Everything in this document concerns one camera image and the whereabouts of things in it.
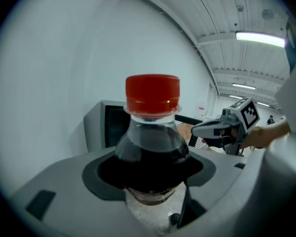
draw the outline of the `ceiling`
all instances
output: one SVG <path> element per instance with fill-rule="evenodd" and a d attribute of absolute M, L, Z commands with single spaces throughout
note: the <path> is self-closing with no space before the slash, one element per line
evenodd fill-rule
<path fill-rule="evenodd" d="M 288 15 L 278 0 L 150 0 L 194 43 L 219 95 L 249 96 L 280 109 L 274 93 L 289 78 L 284 48 L 235 39 L 235 31 L 286 36 Z M 247 84 L 256 90 L 232 86 Z"/>

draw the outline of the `plastic bottle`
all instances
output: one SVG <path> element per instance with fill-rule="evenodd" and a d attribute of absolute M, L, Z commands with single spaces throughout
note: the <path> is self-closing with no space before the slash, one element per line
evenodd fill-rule
<path fill-rule="evenodd" d="M 188 147 L 177 132 L 180 80 L 168 75 L 140 75 L 126 79 L 131 115 L 127 133 L 115 150 L 118 176 L 137 201 L 163 203 L 185 177 Z"/>

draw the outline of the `fluorescent light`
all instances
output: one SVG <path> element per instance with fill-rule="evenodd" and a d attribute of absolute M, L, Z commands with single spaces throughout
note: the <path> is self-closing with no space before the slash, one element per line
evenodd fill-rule
<path fill-rule="evenodd" d="M 251 33 L 251 32 L 236 32 L 237 40 L 249 40 L 262 42 L 270 45 L 276 45 L 280 47 L 284 47 L 285 40 L 283 38 L 279 38 L 272 35 L 260 34 L 260 33 Z"/>
<path fill-rule="evenodd" d="M 229 95 L 229 97 L 233 97 L 233 98 L 237 98 L 237 99 L 242 99 L 242 97 L 237 97 L 237 96 L 232 96 L 232 95 Z"/>
<path fill-rule="evenodd" d="M 257 104 L 259 104 L 259 105 L 263 105 L 263 106 L 266 106 L 266 107 L 270 107 L 269 105 L 264 104 L 264 103 L 260 103 L 260 102 L 257 102 Z"/>
<path fill-rule="evenodd" d="M 232 86 L 242 87 L 242 88 L 246 88 L 246 89 L 256 89 L 253 86 L 247 86 L 247 85 L 237 84 L 237 83 L 233 83 Z"/>

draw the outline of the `bottle neck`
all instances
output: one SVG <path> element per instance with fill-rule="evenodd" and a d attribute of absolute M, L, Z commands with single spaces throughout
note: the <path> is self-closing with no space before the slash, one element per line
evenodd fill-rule
<path fill-rule="evenodd" d="M 131 117 L 131 120 L 137 123 L 163 125 L 167 123 L 173 123 L 175 115 L 169 115 L 162 118 L 145 118 L 145 117 L 136 116 L 136 115 L 131 115 L 130 117 Z"/>

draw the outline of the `red bottle cap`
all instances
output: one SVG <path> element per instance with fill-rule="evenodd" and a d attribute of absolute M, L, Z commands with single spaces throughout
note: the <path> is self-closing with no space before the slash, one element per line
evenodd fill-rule
<path fill-rule="evenodd" d="M 139 75 L 126 79 L 126 111 L 163 117 L 180 110 L 180 79 L 169 75 Z"/>

